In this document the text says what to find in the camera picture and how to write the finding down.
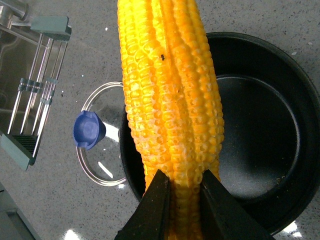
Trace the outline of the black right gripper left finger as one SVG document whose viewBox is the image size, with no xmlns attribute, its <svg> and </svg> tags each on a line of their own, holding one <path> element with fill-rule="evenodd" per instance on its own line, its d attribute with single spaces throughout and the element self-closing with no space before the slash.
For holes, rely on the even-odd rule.
<svg viewBox="0 0 320 240">
<path fill-rule="evenodd" d="M 169 178 L 157 170 L 137 209 L 116 240 L 167 240 L 170 223 Z"/>
</svg>

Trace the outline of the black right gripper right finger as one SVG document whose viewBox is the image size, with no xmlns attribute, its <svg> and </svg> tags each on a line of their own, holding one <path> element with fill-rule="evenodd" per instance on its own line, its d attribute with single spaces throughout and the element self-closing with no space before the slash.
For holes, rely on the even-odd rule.
<svg viewBox="0 0 320 240">
<path fill-rule="evenodd" d="M 203 173 L 200 184 L 200 216 L 205 240 L 274 239 L 209 170 Z"/>
</svg>

